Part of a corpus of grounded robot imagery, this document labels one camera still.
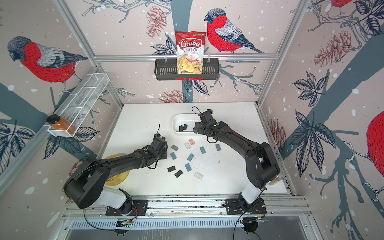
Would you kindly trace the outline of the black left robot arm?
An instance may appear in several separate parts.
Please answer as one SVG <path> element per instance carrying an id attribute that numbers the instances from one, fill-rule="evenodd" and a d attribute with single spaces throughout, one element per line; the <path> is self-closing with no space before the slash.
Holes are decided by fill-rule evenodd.
<path id="1" fill-rule="evenodd" d="M 105 186 L 107 180 L 136 169 L 157 166 L 159 160 L 167 159 L 168 143 L 159 133 L 153 141 L 128 155 L 96 161 L 85 160 L 64 184 L 64 192 L 80 209 L 102 205 L 120 209 L 129 204 L 129 194 Z"/>

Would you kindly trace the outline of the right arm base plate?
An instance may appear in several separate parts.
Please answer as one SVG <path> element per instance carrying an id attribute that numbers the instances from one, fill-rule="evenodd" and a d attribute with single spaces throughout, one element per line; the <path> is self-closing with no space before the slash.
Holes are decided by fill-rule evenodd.
<path id="1" fill-rule="evenodd" d="M 258 198 L 252 204 L 242 199 L 226 199 L 222 206 L 226 209 L 227 215 L 265 215 L 267 213 L 265 202 Z"/>

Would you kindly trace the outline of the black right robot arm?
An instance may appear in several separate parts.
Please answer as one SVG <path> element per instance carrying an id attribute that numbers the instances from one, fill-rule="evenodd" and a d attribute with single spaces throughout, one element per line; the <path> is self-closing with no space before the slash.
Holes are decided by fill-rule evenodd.
<path id="1" fill-rule="evenodd" d="M 280 167 L 271 146 L 257 143 L 235 132 L 228 124 L 217 122 L 211 109 L 199 112 L 200 121 L 195 123 L 194 133 L 213 138 L 213 143 L 221 142 L 238 154 L 246 163 L 246 175 L 249 180 L 246 187 L 239 194 L 238 206 L 243 213 L 261 212 L 257 202 L 266 189 L 267 183 L 272 181 L 280 172 Z"/>

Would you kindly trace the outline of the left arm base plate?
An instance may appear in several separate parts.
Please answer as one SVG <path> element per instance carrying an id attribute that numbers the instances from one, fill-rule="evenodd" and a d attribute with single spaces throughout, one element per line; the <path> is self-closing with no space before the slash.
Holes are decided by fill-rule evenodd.
<path id="1" fill-rule="evenodd" d="M 119 209 L 107 207 L 107 217 L 142 217 L 146 215 L 148 200 L 132 200 L 123 204 Z"/>

